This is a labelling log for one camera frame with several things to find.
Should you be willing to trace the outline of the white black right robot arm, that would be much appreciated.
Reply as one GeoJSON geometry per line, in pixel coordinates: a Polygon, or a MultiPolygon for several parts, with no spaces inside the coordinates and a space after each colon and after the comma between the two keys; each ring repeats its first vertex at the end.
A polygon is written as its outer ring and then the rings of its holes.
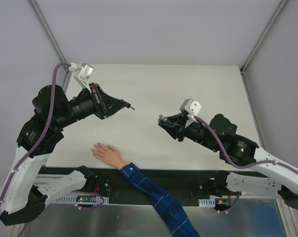
{"type": "Polygon", "coordinates": [[[224,115],[215,115],[209,124],[186,112],[170,117],[160,115],[158,125],[179,142],[190,139],[219,153],[221,160],[236,169],[250,169],[263,175],[247,177],[229,172],[225,178],[213,182],[217,194],[224,195],[228,191],[259,193],[280,199],[298,210],[298,168],[238,135],[237,125],[224,115]]]}

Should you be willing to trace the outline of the blue plaid sleeve forearm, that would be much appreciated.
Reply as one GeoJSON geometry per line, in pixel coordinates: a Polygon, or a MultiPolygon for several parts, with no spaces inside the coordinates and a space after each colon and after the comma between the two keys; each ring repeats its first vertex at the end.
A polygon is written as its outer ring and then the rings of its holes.
{"type": "Polygon", "coordinates": [[[125,165],[120,173],[133,187],[144,193],[172,236],[199,236],[178,199],[152,182],[135,164],[125,165]]]}

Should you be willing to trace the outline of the person's bare hand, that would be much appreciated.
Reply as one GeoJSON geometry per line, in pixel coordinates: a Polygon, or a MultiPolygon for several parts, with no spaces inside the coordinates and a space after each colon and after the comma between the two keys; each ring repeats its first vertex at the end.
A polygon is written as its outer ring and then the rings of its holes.
{"type": "Polygon", "coordinates": [[[92,153],[94,157],[118,170],[122,169],[126,165],[120,152],[113,146],[106,146],[104,144],[97,143],[94,144],[92,153]]]}

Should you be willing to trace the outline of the nail polish bottle glass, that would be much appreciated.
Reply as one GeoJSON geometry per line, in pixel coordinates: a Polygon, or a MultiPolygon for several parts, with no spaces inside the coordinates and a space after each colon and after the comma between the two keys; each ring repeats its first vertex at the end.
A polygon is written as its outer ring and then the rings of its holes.
{"type": "Polygon", "coordinates": [[[160,115],[158,118],[158,122],[162,122],[162,123],[168,123],[169,120],[167,117],[164,117],[163,115],[160,115]]]}

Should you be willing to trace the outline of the black nail polish brush cap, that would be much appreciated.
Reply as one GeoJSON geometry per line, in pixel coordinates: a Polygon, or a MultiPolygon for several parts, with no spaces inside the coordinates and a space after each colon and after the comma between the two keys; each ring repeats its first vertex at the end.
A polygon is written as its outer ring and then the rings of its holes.
{"type": "Polygon", "coordinates": [[[134,108],[134,107],[132,107],[132,106],[131,106],[131,104],[126,104],[126,107],[127,107],[128,109],[135,110],[135,108],[134,108]]]}

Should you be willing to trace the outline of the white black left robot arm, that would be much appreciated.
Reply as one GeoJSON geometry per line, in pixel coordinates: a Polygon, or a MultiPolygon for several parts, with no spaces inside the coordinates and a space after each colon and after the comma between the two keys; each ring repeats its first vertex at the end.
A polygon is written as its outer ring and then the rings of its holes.
{"type": "Polygon", "coordinates": [[[91,115],[103,120],[131,107],[125,100],[106,94],[96,83],[90,83],[71,100],[62,87],[48,85],[32,103],[34,116],[19,133],[14,162],[0,190],[0,220],[6,226],[32,222],[49,204],[69,192],[94,191],[97,178],[86,166],[44,185],[35,185],[34,181],[63,139],[64,128],[91,115]]]}

